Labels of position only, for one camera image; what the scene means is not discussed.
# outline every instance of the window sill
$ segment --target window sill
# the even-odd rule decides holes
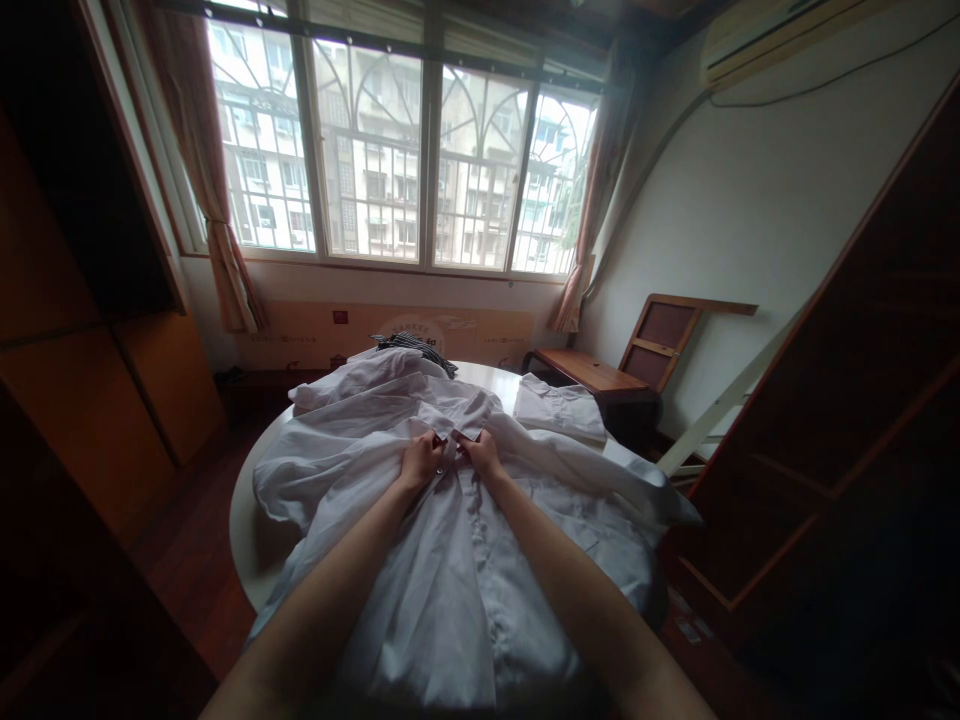
[[[480,270],[471,268],[432,267],[422,269],[416,260],[385,262],[382,260],[358,260],[339,256],[328,257],[320,261],[310,250],[277,250],[275,248],[253,248],[242,246],[244,260],[250,263],[277,263],[282,265],[305,265],[335,270],[353,270],[368,272],[400,273],[421,277],[460,278],[463,280],[492,280],[494,282],[536,283],[538,285],[560,285],[567,282],[566,275],[544,275],[542,273],[524,273],[519,271]],[[209,253],[182,253],[181,257],[209,258]]]

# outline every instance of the white table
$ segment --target white table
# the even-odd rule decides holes
[[[459,368],[457,380],[479,385],[500,398],[503,411],[513,415],[520,387],[520,376],[507,370],[452,361]],[[270,520],[260,509],[253,495],[253,469],[263,453],[280,434],[283,424],[293,418],[293,405],[284,410],[263,431],[247,454],[240,468],[230,501],[230,548],[240,585],[257,612],[267,604],[273,586],[280,577],[283,563],[299,541],[299,531],[292,523]]]

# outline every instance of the window pane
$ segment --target window pane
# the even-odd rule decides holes
[[[596,98],[543,94],[523,188],[513,269],[570,272],[580,230]]]
[[[230,192],[242,245],[316,248],[290,38],[207,21]]]
[[[331,255],[419,260],[422,63],[313,43]]]
[[[529,87],[443,68],[437,265],[504,269]]]

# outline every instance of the white shirt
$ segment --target white shirt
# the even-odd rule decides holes
[[[364,375],[376,384],[291,420],[257,466],[259,503],[304,537],[251,637],[399,475],[410,439],[430,428],[472,439],[486,428],[507,473],[630,602],[660,607],[665,588],[653,550],[611,493],[653,525],[696,522],[663,474],[636,456],[627,468],[571,438],[528,431],[496,396],[467,383],[414,372],[381,384],[383,366],[397,367],[390,354],[409,352],[385,350],[341,368],[357,389]],[[387,701],[447,709],[556,699],[582,662],[454,441],[442,469],[401,524],[338,678]]]
[[[527,373],[520,379],[514,414],[526,427],[553,430],[594,442],[607,439],[597,401],[583,385],[555,388],[533,373]]]

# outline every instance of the wooden cabinet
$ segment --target wooden cabinet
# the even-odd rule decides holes
[[[193,318],[157,313],[113,329],[174,460],[186,464],[226,424]]]
[[[693,488],[704,527],[662,546],[681,593],[733,649],[948,466],[960,414],[958,127],[955,80]]]
[[[197,717],[213,674],[2,384],[0,421],[0,715]]]
[[[18,12],[57,42],[0,88],[0,380],[129,543],[223,410],[85,27],[70,3]],[[11,36],[0,62],[32,45]]]
[[[4,350],[0,379],[107,527],[132,540],[174,467],[108,330]]]

